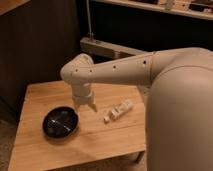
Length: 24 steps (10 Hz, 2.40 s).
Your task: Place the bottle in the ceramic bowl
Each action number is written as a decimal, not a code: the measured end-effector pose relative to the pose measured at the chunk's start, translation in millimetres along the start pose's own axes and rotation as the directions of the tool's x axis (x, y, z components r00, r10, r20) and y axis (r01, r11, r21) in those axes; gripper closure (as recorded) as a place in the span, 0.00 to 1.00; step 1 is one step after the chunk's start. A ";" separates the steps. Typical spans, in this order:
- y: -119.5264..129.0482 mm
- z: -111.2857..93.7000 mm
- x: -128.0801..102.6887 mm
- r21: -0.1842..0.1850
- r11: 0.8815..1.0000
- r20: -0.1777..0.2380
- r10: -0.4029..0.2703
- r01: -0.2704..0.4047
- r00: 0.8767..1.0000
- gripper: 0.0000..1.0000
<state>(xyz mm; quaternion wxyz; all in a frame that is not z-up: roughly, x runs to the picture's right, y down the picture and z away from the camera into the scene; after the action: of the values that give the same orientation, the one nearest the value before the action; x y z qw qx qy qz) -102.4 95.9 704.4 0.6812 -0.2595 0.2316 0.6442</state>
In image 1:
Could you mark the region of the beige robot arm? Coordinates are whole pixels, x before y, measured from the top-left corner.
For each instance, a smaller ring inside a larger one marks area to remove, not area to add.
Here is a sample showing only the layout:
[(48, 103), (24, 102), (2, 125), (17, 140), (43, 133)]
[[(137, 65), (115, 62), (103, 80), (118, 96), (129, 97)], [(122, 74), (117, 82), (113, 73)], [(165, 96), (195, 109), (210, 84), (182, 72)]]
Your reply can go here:
[(94, 104), (93, 83), (149, 88), (148, 171), (213, 171), (213, 52), (180, 48), (95, 64), (80, 54), (63, 66), (76, 106)]

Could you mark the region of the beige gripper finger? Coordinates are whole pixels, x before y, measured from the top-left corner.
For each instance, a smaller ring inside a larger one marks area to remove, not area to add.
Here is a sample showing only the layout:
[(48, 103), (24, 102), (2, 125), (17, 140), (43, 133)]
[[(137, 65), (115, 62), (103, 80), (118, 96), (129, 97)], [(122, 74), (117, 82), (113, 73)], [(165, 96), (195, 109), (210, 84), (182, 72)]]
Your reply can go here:
[(95, 103), (89, 103), (89, 107), (92, 108), (94, 110), (94, 112), (97, 112), (97, 106)]
[(74, 103), (74, 108), (75, 108), (76, 110), (78, 110), (79, 107), (80, 107), (80, 105), (79, 105), (78, 103)]

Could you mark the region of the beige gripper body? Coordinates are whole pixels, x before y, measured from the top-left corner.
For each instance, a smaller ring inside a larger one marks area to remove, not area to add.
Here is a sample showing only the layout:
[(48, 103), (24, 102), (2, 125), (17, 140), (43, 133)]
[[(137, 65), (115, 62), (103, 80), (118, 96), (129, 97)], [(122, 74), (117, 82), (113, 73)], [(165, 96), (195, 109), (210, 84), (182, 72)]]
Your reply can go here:
[(90, 83), (74, 84), (72, 88), (72, 98), (77, 105), (92, 104), (94, 93)]

